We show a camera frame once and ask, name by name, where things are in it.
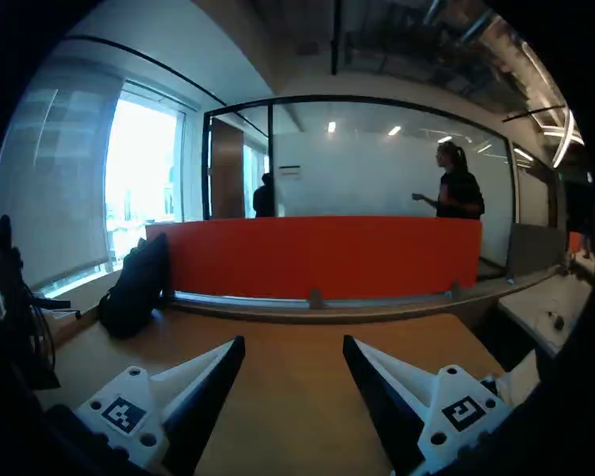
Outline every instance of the black frame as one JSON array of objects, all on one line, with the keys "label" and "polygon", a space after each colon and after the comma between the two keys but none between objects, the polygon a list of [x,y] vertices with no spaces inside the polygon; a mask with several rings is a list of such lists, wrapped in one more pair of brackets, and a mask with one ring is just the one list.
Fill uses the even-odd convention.
[{"label": "black frame", "polygon": [[274,157],[273,157],[273,106],[278,106],[282,104],[295,104],[299,102],[361,102],[365,104],[379,104],[381,106],[394,106],[394,107],[401,107],[404,109],[412,109],[416,111],[421,111],[423,113],[430,113],[435,114],[436,116],[446,117],[447,119],[452,119],[453,121],[462,122],[463,124],[470,125],[477,129],[482,130],[492,136],[495,136],[499,139],[502,139],[505,142],[505,148],[507,149],[507,164],[509,165],[511,177],[511,187],[513,191],[513,201],[512,201],[512,223],[516,223],[516,178],[513,174],[513,153],[512,153],[512,143],[509,139],[499,132],[496,132],[484,125],[480,125],[477,122],[470,121],[465,117],[461,117],[458,114],[448,113],[447,111],[442,111],[441,109],[436,109],[430,106],[423,106],[421,104],[416,104],[415,102],[407,102],[407,101],[399,101],[398,99],[390,99],[390,98],[377,98],[375,96],[356,96],[352,94],[305,94],[299,96],[282,96],[277,98],[268,98],[268,99],[258,99],[256,101],[249,101],[249,102],[241,102],[240,104],[234,104],[232,106],[221,107],[220,109],[213,109],[207,111],[205,116],[203,117],[203,135],[202,135],[202,156],[201,156],[201,174],[202,174],[202,207],[203,207],[203,220],[211,219],[209,215],[209,187],[208,181],[209,176],[207,175],[208,171],[208,163],[209,163],[209,130],[211,127],[211,118],[216,116],[221,116],[223,114],[230,114],[235,113],[239,117],[243,117],[240,114],[240,111],[243,109],[250,109],[254,107],[267,107],[267,118],[268,118],[268,155],[269,155],[269,168],[271,169],[271,173],[273,173],[273,164],[274,164]]}]

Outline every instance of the desk surface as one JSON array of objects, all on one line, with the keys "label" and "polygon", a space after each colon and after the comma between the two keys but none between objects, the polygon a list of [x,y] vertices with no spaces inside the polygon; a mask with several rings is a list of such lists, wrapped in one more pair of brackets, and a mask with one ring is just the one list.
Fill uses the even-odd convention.
[{"label": "desk surface", "polygon": [[379,324],[268,324],[167,311],[134,339],[99,324],[62,346],[63,388],[42,405],[80,405],[131,364],[149,373],[245,338],[246,355],[196,474],[388,474],[390,462],[342,355],[350,334],[431,372],[459,364],[476,378],[501,366],[450,314]]},{"label": "desk surface", "polygon": [[[553,276],[526,290],[501,297],[498,305],[554,356],[569,338],[590,291],[588,283],[573,275]],[[548,311],[564,319],[561,331],[553,327],[554,319],[548,316]]]}]

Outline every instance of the man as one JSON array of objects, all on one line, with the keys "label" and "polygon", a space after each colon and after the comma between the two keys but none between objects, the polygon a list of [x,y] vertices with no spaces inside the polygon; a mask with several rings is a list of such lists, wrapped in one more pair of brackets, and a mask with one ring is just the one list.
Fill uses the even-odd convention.
[{"label": "man", "polygon": [[256,218],[275,217],[273,175],[263,175],[263,185],[253,194],[253,209]]}]

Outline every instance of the person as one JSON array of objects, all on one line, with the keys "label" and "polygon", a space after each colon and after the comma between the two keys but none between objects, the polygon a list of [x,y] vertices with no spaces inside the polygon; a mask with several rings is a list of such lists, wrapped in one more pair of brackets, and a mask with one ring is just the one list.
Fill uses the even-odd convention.
[{"label": "person", "polygon": [[451,141],[443,142],[436,151],[436,162],[445,169],[438,200],[412,194],[413,200],[423,200],[433,206],[440,218],[480,220],[485,212],[485,201],[476,178],[467,170],[463,148]]},{"label": "person", "polygon": [[275,217],[273,175],[263,175],[263,185],[253,194],[253,209],[256,218]]}]

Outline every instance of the woman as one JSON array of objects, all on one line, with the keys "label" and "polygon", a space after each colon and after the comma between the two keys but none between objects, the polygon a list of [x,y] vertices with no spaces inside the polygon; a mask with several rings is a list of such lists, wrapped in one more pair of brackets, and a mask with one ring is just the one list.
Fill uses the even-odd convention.
[{"label": "woman", "polygon": [[432,200],[423,194],[412,194],[412,199],[423,200],[436,208],[436,216],[440,218],[480,220],[485,202],[476,178],[467,170],[463,148],[451,141],[443,142],[436,151],[436,162],[445,169],[439,199]]}]

